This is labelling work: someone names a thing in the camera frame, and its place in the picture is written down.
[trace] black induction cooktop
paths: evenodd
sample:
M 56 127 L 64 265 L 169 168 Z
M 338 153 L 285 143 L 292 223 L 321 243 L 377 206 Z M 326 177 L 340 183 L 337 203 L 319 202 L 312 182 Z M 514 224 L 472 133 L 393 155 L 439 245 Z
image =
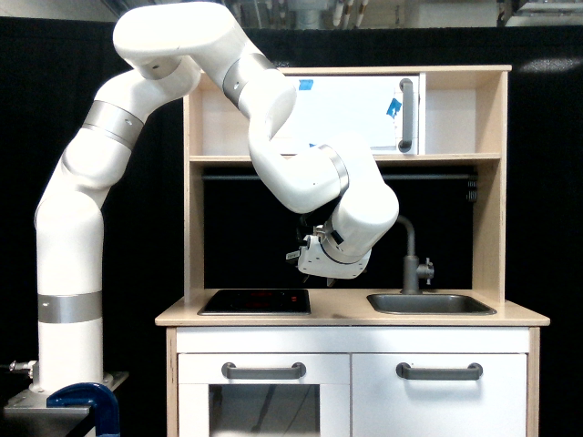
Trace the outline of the black induction cooktop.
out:
M 199 311 L 202 316 L 310 313 L 308 290 L 302 289 L 219 290 Z

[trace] gray faucet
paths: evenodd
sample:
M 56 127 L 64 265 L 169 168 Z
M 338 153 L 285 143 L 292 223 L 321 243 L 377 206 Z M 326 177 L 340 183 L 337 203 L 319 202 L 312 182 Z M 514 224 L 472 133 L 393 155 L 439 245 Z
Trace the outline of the gray faucet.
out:
M 415 255 L 415 230 L 411 221 L 404 217 L 397 217 L 397 223 L 401 223 L 407 229 L 407 255 L 403 261 L 403 289 L 402 294 L 422 294 L 419 290 L 419 280 L 431 279 L 435 274 L 434 264 L 426 259 L 425 264 L 419 264 L 419 258 Z

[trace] gray handle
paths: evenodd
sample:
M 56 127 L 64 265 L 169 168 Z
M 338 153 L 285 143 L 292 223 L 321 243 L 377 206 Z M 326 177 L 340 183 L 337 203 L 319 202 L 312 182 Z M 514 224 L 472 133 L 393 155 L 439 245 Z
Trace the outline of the gray handle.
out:
M 299 380 L 306 374 L 306 366 L 296 362 L 283 369 L 253 369 L 238 368 L 232 362 L 225 362 L 220 371 L 229 380 Z
M 397 375 L 406 380 L 424 381 L 477 381 L 484 369 L 473 362 L 467 369 L 413 369 L 406 362 L 397 365 Z
M 413 144 L 413 82 L 403 79 L 399 87 L 403 91 L 403 139 L 399 141 L 399 150 L 408 152 Z

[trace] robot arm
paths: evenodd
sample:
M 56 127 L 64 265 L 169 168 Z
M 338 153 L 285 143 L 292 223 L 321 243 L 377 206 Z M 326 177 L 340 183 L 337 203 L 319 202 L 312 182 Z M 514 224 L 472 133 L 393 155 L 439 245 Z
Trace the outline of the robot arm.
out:
M 134 9 L 119 20 L 114 44 L 135 69 L 97 92 L 36 211 L 39 390 L 103 380 L 100 209 L 149 114 L 190 93 L 201 69 L 250 120 L 253 166 L 284 206 L 308 212 L 342 195 L 328 221 L 306 238 L 303 272 L 357 276 L 398 215 L 394 193 L 356 135 L 291 159 L 271 147 L 292 112 L 295 90 L 224 6 Z

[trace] cabinet door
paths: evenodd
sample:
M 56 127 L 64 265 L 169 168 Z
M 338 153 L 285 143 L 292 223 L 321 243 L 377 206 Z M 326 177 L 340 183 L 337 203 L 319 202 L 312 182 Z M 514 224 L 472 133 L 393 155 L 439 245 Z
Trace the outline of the cabinet door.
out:
M 180 354 L 179 433 L 349 437 L 350 357 Z
M 405 379 L 401 363 L 435 379 Z M 460 377 L 443 369 L 475 376 L 472 363 L 483 369 L 476 381 L 439 381 Z M 526 423 L 525 354 L 353 355 L 353 437 L 524 437 Z

